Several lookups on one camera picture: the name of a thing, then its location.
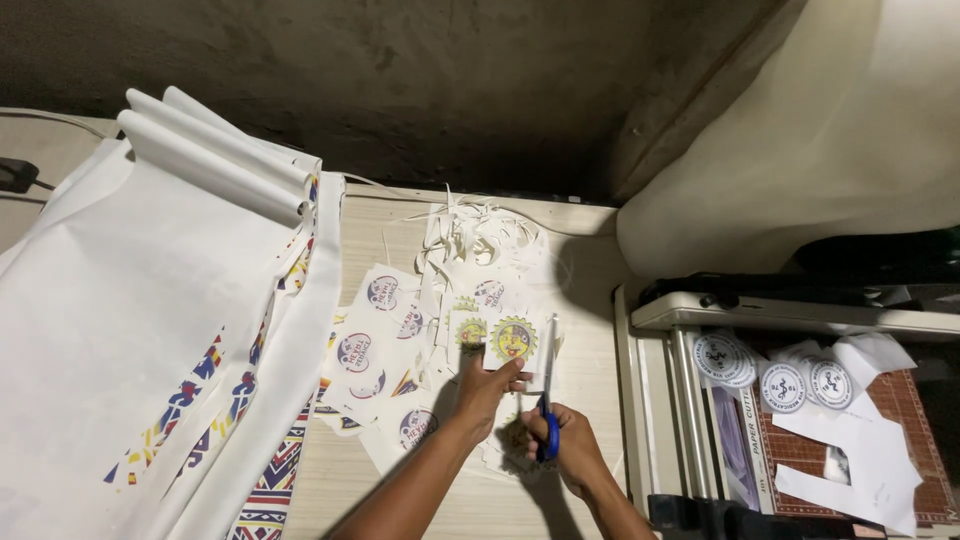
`person's left hand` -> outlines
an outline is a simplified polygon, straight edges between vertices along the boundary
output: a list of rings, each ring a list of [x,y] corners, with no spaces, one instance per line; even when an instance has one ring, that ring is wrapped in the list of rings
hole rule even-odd
[[[523,381],[533,378],[532,373],[520,373],[524,363],[523,358],[514,358],[500,369],[489,372],[483,368],[483,354],[477,353],[461,371],[452,421],[467,430],[474,446],[490,435],[496,406],[503,395],[522,391]]]

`scissor blade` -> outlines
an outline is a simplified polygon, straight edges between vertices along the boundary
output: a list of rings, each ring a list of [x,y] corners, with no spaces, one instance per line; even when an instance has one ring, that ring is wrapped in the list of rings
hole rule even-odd
[[[543,350],[543,398],[550,405],[550,381],[553,379],[553,361],[557,357],[557,314],[550,316],[546,332],[546,348]]]

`light wood surface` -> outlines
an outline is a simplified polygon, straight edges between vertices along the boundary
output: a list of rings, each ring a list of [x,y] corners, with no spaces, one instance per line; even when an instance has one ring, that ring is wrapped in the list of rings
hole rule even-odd
[[[436,192],[403,190],[413,197],[441,201]],[[344,202],[344,285],[341,305],[349,305],[364,274],[375,262],[414,273],[414,256],[425,229],[422,220],[405,217],[427,211],[425,203],[369,197],[395,195],[351,184]],[[623,439],[613,342],[611,291],[629,277],[612,237],[613,209],[498,199],[547,227],[581,238],[550,234],[553,253],[572,267],[572,285],[548,299],[561,316],[566,334],[557,359],[557,401],[587,415],[600,449],[617,481],[624,482]],[[543,477],[525,488],[518,480],[479,476],[480,451],[474,451],[457,477],[425,538],[600,538],[587,507],[559,479]],[[320,538],[380,481],[355,437],[339,437],[320,419],[311,419],[300,458],[293,504],[283,530],[286,540]]]
[[[120,127],[109,118],[85,118],[84,122],[109,136]],[[0,116],[0,157],[25,160],[40,169],[36,179],[60,185],[66,175],[89,158],[101,138],[71,124],[39,118]],[[0,195],[46,201],[50,191],[33,185],[24,194],[0,192]],[[11,199],[0,199],[0,253],[7,251],[30,229],[43,206]]]

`person's right hand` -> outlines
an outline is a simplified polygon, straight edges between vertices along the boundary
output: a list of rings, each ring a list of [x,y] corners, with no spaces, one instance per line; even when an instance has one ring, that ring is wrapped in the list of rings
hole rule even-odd
[[[557,424],[560,425],[560,451],[557,453],[557,462],[560,465],[561,477],[571,493],[583,498],[589,487],[597,481],[610,479],[610,469],[600,454],[597,439],[593,436],[590,422],[587,417],[576,410],[560,404],[550,406]],[[540,416],[540,410],[524,411],[520,418],[530,431],[527,433],[530,442],[527,445],[527,458],[537,459],[539,440],[547,438],[547,423]]]

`blue scissors handle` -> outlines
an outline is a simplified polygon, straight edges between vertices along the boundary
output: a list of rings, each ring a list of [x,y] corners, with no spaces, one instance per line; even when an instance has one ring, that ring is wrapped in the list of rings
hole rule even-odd
[[[540,416],[546,420],[547,437],[545,441],[540,441],[537,446],[537,463],[543,463],[557,457],[560,452],[560,424],[557,423],[557,417],[553,412],[547,409],[547,401],[544,396],[540,396],[537,401],[537,407],[540,409]]]

